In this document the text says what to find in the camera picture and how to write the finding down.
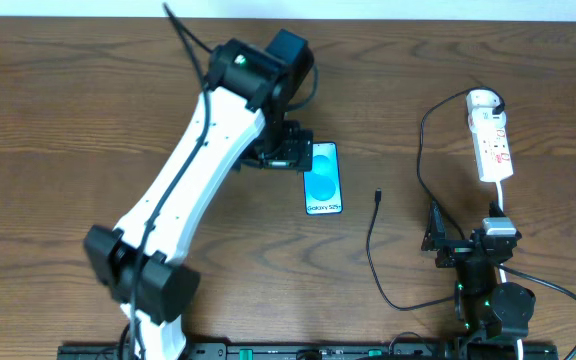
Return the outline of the blue Galaxy smartphone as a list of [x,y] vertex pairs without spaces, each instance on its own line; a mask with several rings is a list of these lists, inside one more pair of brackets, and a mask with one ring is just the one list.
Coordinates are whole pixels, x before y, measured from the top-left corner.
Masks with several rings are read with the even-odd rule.
[[312,169],[305,172],[304,200],[309,216],[340,214],[343,211],[337,145],[313,145]]

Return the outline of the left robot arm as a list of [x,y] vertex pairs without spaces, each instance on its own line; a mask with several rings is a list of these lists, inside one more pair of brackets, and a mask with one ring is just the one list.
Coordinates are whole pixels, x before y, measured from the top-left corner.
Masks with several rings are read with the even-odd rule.
[[100,283],[129,319],[120,359],[177,359],[182,315],[200,275],[185,265],[208,205],[232,169],[307,172],[313,134],[286,114],[315,70],[307,40],[280,30],[259,49],[237,39],[217,46],[185,133],[134,207],[112,227],[94,225],[83,246]]

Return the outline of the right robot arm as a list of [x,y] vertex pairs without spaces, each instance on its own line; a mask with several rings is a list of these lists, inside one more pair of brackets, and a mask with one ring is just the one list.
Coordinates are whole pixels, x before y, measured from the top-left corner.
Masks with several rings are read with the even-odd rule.
[[490,204],[489,216],[467,240],[450,240],[436,202],[432,202],[421,249],[436,253],[438,268],[457,272],[455,311],[466,334],[454,341],[458,359],[522,357],[517,346],[527,337],[534,314],[534,293],[513,282],[497,279],[496,268],[513,256],[521,233],[499,206]]

